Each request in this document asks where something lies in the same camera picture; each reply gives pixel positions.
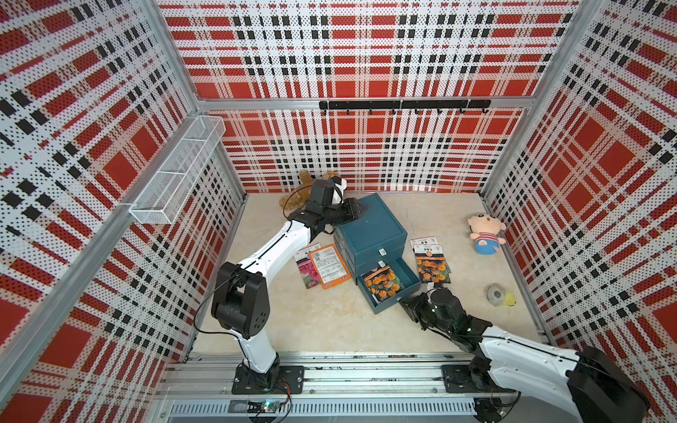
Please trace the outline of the teal drawer cabinet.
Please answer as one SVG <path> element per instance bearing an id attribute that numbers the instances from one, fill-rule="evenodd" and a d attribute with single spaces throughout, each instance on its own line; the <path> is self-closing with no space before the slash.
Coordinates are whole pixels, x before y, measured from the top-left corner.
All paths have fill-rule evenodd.
<path id="1" fill-rule="evenodd" d="M 337 227 L 333 235 L 334 244 L 354 277 L 355 284 L 377 315 L 416 294 L 421 282 L 403 257 L 407 231 L 384 199 L 377 194 L 370 194 L 358 201 L 364 204 L 367 210 L 359 220 Z M 375 304 L 368 297 L 361 276 L 367 271 L 384 266 L 391 266 L 404 283 L 405 289 L 395 297 Z"/>

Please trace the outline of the orange marigold seed bag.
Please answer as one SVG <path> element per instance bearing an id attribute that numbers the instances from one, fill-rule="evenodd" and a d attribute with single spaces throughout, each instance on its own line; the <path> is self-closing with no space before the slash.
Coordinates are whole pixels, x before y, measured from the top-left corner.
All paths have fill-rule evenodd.
<path id="1" fill-rule="evenodd" d="M 433 287 L 451 283 L 449 264 L 437 238 L 416 238 L 410 241 L 410 245 L 422 283 Z"/>
<path id="2" fill-rule="evenodd" d="M 404 283 L 395 271 L 391 269 L 391 266 L 367 271 L 361 278 L 368 297 L 375 304 L 380 304 L 393 298 L 405 289 Z"/>

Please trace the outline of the orange bordered seed bag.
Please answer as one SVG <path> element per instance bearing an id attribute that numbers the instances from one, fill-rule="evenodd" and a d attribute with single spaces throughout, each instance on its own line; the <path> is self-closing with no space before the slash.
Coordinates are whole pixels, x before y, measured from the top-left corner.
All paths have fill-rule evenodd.
<path id="1" fill-rule="evenodd" d="M 310 261 L 324 290 L 351 280 L 350 272 L 334 244 L 310 252 Z"/>

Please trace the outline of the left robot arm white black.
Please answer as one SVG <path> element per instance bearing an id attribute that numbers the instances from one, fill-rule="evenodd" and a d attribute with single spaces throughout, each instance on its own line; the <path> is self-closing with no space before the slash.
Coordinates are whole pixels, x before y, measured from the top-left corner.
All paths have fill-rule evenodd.
<path id="1" fill-rule="evenodd" d="M 269 285 L 298 250 L 328 227 L 359 219 L 361 206 L 344 195 L 346 188 L 347 181 L 339 176 L 314 181 L 305 205 L 289 213 L 270 241 L 241 262 L 220 266 L 210 314 L 238 343 L 245 368 L 257 375 L 273 378 L 280 367 L 279 354 L 266 333 L 271 315 Z"/>

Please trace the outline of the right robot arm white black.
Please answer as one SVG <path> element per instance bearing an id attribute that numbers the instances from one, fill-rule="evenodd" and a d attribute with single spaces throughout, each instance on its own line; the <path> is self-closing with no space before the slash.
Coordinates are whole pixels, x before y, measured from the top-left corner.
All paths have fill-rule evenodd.
<path id="1" fill-rule="evenodd" d="M 500 388 L 539 398 L 581 422 L 641 422 L 651 403 L 601 350 L 552 347 L 469 315 L 448 288 L 400 301 L 424 331 L 472 354 L 470 376 L 484 391 Z"/>

